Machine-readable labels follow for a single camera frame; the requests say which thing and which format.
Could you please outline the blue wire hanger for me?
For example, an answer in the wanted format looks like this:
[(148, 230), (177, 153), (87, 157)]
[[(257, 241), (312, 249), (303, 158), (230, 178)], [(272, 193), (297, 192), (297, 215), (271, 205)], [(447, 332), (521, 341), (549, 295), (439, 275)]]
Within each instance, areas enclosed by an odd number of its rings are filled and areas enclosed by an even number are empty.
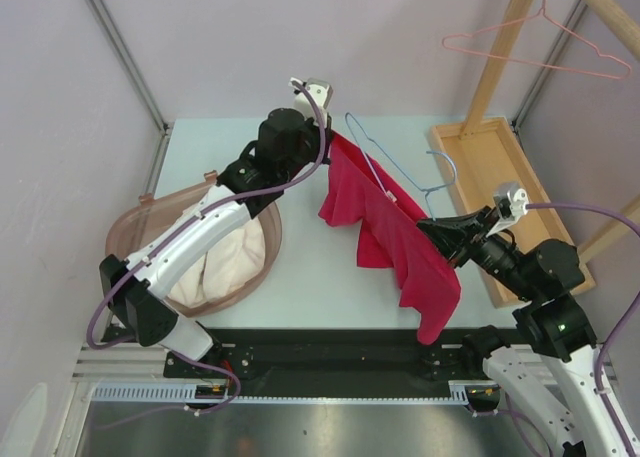
[(395, 167), (409, 181), (409, 183), (422, 194), (429, 216), (433, 220), (438, 220), (433, 210), (433, 206), (431, 205), (431, 196), (437, 192), (440, 192), (445, 189), (448, 189), (449, 187), (452, 187), (457, 182), (458, 169), (454, 160), (446, 152), (426, 150), (425, 151), (426, 155), (433, 156), (434, 158), (441, 158), (449, 165), (449, 169), (452, 171), (452, 177), (448, 181), (439, 185), (435, 185), (431, 187), (421, 185), (376, 139), (372, 138), (368, 134), (368, 132), (366, 131), (362, 123), (357, 119), (357, 117), (353, 113), (346, 112), (344, 114), (344, 122), (347, 126), (347, 129), (351, 137), (354, 140), (354, 143), (356, 144), (361, 155), (363, 156), (363, 159), (366, 165), (372, 172), (374, 176), (374, 181), (377, 183), (378, 187), (383, 191), (383, 193), (387, 195), (389, 193), (389, 189), (382, 182), (382, 179), (378, 171), (375, 169), (375, 166), (373, 165), (373, 158), (366, 152), (364, 146), (361, 143), (361, 139), (356, 135), (356, 131), (354, 130), (354, 127), (357, 127), (360, 133), (362, 134), (362, 136), (365, 138), (365, 140), (368, 141), (370, 144), (372, 144), (374, 147), (376, 147), (383, 154), (383, 156), (392, 164), (392, 166)]

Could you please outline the pink wire hanger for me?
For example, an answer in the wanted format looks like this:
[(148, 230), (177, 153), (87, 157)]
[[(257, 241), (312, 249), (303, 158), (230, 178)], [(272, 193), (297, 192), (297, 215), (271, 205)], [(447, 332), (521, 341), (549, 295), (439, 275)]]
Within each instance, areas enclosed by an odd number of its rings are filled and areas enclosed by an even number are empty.
[[(611, 81), (632, 74), (632, 64), (582, 37), (549, 8), (551, 0), (508, 0), (497, 23), (442, 37), (441, 46), (451, 53), (485, 60), (491, 78), (499, 79), (510, 64), (527, 68), (573, 73)], [(601, 68), (571, 67), (550, 60), (557, 39), (576, 42), (602, 65)]]

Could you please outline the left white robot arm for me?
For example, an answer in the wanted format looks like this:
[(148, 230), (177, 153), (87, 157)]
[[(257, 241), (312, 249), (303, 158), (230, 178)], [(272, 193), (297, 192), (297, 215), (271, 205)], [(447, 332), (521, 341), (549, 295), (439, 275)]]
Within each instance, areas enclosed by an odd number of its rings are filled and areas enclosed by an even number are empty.
[(280, 108), (260, 124), (255, 140), (217, 177), (187, 214), (123, 260), (100, 264), (104, 298), (126, 329), (125, 342), (160, 345), (186, 357), (197, 375), (214, 374), (221, 353), (199, 323), (166, 299), (179, 279), (224, 237), (257, 217), (284, 191), (328, 161), (331, 119)]

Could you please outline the white t shirt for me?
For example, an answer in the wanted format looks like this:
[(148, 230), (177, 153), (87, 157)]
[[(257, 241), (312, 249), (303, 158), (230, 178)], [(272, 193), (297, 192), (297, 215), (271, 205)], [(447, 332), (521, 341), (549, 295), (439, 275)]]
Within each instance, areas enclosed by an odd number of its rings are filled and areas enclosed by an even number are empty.
[(265, 256), (262, 226), (257, 219), (250, 220), (200, 257), (174, 285), (169, 298), (186, 308), (223, 299), (263, 270)]

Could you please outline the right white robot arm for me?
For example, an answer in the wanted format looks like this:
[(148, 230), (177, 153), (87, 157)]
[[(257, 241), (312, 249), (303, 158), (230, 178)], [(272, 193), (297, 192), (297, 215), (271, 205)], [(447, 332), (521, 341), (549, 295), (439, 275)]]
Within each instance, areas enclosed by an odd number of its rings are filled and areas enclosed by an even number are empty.
[(527, 372), (493, 326), (465, 338), (462, 368), (501, 387), (506, 413), (516, 426), (528, 423), (536, 430), (548, 455), (636, 456), (639, 438), (604, 370), (610, 344), (598, 343), (572, 295), (585, 280), (576, 247), (551, 238), (522, 252), (515, 240), (503, 237), (532, 208), (501, 201), (465, 216), (426, 218), (417, 226), (453, 267), (472, 261), (523, 301), (513, 312), (516, 329), (563, 397), (557, 399)]

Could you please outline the red t shirt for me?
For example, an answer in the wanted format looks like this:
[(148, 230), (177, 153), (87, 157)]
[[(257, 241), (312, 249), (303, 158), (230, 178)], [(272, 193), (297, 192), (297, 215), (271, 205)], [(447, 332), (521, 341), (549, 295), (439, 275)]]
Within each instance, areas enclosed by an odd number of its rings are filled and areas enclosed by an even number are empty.
[(319, 217), (330, 227), (361, 225), (356, 264), (394, 271), (399, 305), (420, 315), (417, 340), (432, 344), (461, 298), (453, 268), (417, 227), (426, 213), (373, 158), (337, 134), (330, 145), (328, 194)]

